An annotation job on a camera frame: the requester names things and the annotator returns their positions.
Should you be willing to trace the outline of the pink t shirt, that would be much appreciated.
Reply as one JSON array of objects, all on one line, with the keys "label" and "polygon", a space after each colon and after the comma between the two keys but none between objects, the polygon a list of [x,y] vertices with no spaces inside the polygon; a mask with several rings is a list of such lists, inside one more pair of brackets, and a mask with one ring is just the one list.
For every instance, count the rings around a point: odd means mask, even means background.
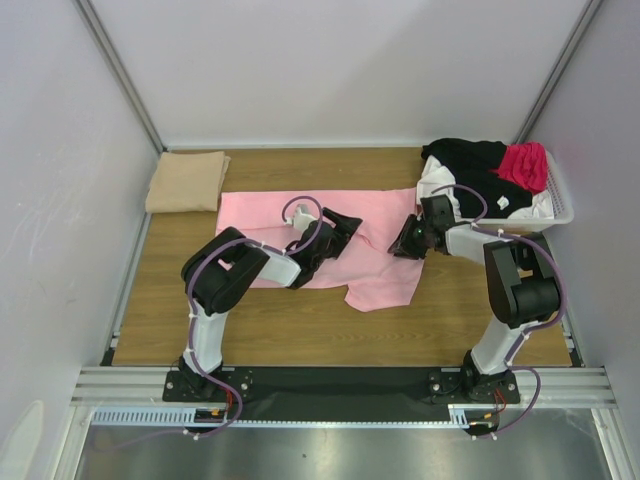
[{"label": "pink t shirt", "polygon": [[[283,248],[301,234],[282,220],[287,201],[299,191],[233,192],[221,195],[216,231],[232,226],[245,236]],[[398,258],[388,248],[407,216],[415,211],[416,191],[308,190],[322,207],[363,220],[337,259],[322,263],[305,289],[347,288],[344,301],[361,312],[406,306],[418,286],[423,262]]]}]

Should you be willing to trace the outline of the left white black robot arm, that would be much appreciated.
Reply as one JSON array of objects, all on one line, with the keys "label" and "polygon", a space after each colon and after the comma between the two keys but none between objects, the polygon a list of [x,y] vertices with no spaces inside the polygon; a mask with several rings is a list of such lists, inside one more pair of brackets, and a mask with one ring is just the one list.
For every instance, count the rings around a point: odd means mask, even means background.
[{"label": "left white black robot arm", "polygon": [[277,249],[228,227],[185,263],[181,278],[189,305],[188,340],[177,369],[167,376],[165,401],[210,401],[219,390],[232,401],[234,394],[220,378],[230,311],[258,279],[288,289],[306,285],[325,261],[339,258],[363,223],[323,206],[314,215],[307,199],[298,196],[294,213],[282,215],[301,233],[286,247]]}]

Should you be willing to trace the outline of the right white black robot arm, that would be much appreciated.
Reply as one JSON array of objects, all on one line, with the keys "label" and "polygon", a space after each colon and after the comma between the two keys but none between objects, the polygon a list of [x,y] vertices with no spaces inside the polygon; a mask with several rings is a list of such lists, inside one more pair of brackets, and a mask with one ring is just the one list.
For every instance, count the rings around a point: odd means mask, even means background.
[{"label": "right white black robot arm", "polygon": [[427,381],[430,399],[490,401],[518,394],[512,362],[528,337],[561,319],[563,281],[540,234],[518,236],[455,219],[445,195],[420,200],[421,212],[407,217],[388,253],[422,260],[430,250],[462,257],[485,268],[491,320],[481,340],[466,352],[456,374]]}]

